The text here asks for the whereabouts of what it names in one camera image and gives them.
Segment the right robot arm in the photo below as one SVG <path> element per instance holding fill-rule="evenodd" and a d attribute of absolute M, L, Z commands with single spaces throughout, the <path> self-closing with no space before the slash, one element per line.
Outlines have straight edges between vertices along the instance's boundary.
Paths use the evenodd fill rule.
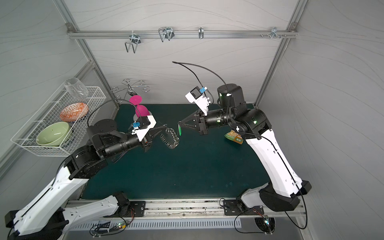
<path fill-rule="evenodd" d="M 274 212 L 293 211 L 300 203 L 300 196 L 312 188 L 293 170 L 276 140 L 272 125 L 265 113 L 249 109 L 243 90 L 236 84 L 218 87 L 219 109 L 209 110 L 207 88 L 195 87 L 186 94 L 186 99 L 199 107 L 179 123 L 180 128 L 189 128 L 207 135 L 209 128 L 229 126 L 256 153 L 270 181 L 260 187 L 248 189 L 238 201 L 244 209 L 265 205 Z"/>

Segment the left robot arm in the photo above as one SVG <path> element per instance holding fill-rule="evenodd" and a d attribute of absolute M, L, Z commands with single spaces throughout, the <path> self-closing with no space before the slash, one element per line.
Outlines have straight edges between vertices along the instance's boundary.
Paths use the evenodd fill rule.
<path fill-rule="evenodd" d="M 141 147 L 148 151 L 153 139 L 167 125 L 157 126 L 153 116 L 133 123 L 131 133 L 120 132 L 112 119 L 100 120 L 87 128 L 89 141 L 61 163 L 54 179 L 24 208 L 5 215 L 9 240 L 57 240 L 68 230 L 98 217 L 124 217 L 134 213 L 124 192 L 75 208 L 64 205 L 100 170 L 108 159 Z"/>

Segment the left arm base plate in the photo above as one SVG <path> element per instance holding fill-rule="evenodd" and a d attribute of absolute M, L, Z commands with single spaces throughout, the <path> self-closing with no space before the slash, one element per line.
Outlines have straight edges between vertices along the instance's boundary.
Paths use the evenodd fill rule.
<path fill-rule="evenodd" d="M 141 218 L 145 214 L 145 201 L 131 201 L 127 205 L 119 206 L 116 212 L 104 218 Z"/>

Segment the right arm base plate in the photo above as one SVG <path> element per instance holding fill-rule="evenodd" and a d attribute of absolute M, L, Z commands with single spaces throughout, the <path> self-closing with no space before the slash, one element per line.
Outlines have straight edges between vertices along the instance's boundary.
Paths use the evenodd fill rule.
<path fill-rule="evenodd" d="M 226 200 L 221 198 L 219 205 L 224 209 L 225 216 L 263 216 L 263 206 L 255 206 L 248 208 L 241 201 L 238 200 Z"/>

